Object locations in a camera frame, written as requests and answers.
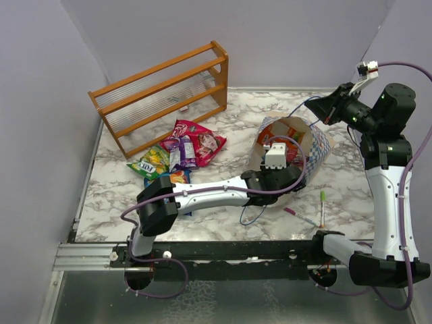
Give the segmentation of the blue checkered paper bag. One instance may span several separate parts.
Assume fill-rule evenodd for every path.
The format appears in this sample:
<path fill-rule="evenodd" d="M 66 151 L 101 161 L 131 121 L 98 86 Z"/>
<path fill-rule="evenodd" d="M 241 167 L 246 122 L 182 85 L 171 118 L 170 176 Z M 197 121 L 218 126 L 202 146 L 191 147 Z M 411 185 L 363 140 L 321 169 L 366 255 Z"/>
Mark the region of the blue checkered paper bag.
<path fill-rule="evenodd" d="M 306 157 L 306 171 L 304 175 L 304 181 L 306 184 L 308 184 L 318 172 L 321 164 L 326 160 L 335 142 L 332 138 L 328 137 L 328 135 L 320 130 L 316 124 L 304 117 L 294 115 L 293 112 L 287 116 L 274 111 L 267 114 L 259 126 L 256 142 L 250 150 L 247 168 L 257 170 L 259 168 L 259 163 L 263 162 L 263 157 L 265 154 L 263 144 L 259 144 L 257 139 L 260 132 L 265 127 L 276 121 L 282 122 L 283 124 L 295 128 L 298 131 L 304 132 L 304 137 L 299 145 L 301 146 Z"/>

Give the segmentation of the red pink snack bag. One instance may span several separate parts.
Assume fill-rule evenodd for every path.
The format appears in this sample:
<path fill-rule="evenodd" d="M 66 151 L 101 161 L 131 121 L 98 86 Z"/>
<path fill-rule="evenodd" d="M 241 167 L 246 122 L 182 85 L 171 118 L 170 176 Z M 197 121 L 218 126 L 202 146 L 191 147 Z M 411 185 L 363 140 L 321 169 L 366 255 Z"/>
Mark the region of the red pink snack bag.
<path fill-rule="evenodd" d="M 206 167 L 227 141 L 227 138 L 210 129 L 184 119 L 176 120 L 172 136 L 189 137 L 194 147 L 198 167 Z"/>

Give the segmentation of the purple snack bag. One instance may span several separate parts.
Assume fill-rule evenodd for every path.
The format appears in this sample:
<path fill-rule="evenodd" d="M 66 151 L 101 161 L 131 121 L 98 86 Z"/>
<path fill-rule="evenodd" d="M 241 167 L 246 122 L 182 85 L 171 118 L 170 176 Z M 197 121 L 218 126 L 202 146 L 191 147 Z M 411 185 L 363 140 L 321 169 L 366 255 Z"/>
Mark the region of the purple snack bag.
<path fill-rule="evenodd" d="M 169 153 L 170 172 L 198 168 L 194 146 L 189 136 L 165 139 L 161 146 Z"/>

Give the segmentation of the blue gummy snack bag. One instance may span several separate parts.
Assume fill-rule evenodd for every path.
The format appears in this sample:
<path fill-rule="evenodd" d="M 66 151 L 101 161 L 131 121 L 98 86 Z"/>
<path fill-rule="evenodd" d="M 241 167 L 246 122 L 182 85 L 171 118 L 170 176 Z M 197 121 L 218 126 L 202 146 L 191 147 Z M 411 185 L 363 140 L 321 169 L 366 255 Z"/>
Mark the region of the blue gummy snack bag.
<path fill-rule="evenodd" d="M 174 184 L 190 184 L 190 174 L 191 171 L 190 170 L 180 170 L 180 171 L 174 171 L 174 172 L 165 172 L 162 173 L 161 175 L 158 175 L 157 178 L 162 178 L 162 177 L 169 177 L 171 183 Z M 144 189 L 147 188 L 148 186 L 150 186 L 150 184 L 152 184 L 155 180 L 148 180 L 148 179 L 144 179 L 143 183 L 144 183 Z M 187 216 L 192 216 L 192 212 L 189 213 L 185 213 L 184 215 Z"/>

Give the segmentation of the green snack bag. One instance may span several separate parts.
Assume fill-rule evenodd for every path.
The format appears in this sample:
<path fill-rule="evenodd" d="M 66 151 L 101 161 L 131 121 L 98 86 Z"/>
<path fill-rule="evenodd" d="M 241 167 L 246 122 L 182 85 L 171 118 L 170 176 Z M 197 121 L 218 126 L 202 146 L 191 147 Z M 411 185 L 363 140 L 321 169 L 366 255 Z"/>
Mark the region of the green snack bag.
<path fill-rule="evenodd" d="M 142 177 L 153 180 L 169 171 L 169 153 L 161 146 L 155 145 L 137 162 L 126 165 Z"/>

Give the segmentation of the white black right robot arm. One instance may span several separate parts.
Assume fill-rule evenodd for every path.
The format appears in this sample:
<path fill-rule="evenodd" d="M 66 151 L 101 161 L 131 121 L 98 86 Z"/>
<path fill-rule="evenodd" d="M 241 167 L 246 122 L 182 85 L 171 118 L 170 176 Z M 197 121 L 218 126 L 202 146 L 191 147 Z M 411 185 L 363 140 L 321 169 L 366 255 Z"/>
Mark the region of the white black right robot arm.
<path fill-rule="evenodd" d="M 335 258 L 346 265 L 358 286 L 405 288 L 427 279 L 429 264 L 419 259 L 410 220 L 409 163 L 412 147 L 402 135 L 416 108 L 416 93 L 399 83 L 388 84 L 373 107 L 352 94 L 352 83 L 306 103 L 324 124 L 346 123 L 360 132 L 360 153 L 373 195 L 375 235 L 372 248 L 360 246 L 335 231 L 319 230 L 310 256 L 325 264 Z"/>

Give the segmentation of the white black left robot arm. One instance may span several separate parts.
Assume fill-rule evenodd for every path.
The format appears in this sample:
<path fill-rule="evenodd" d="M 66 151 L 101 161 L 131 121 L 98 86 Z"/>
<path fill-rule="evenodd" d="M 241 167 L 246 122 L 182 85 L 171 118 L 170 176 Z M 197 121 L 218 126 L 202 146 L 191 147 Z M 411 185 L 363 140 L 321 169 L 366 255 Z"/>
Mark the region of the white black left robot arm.
<path fill-rule="evenodd" d="M 168 232 L 178 216 L 215 207 L 266 207 L 280 196 L 306 186 L 305 171 L 296 166 L 282 169 L 248 170 L 234 178 L 206 184 L 175 184 L 169 177 L 154 180 L 132 207 L 139 221 L 131 234 L 126 258 L 134 266 L 144 265 L 155 238 Z"/>

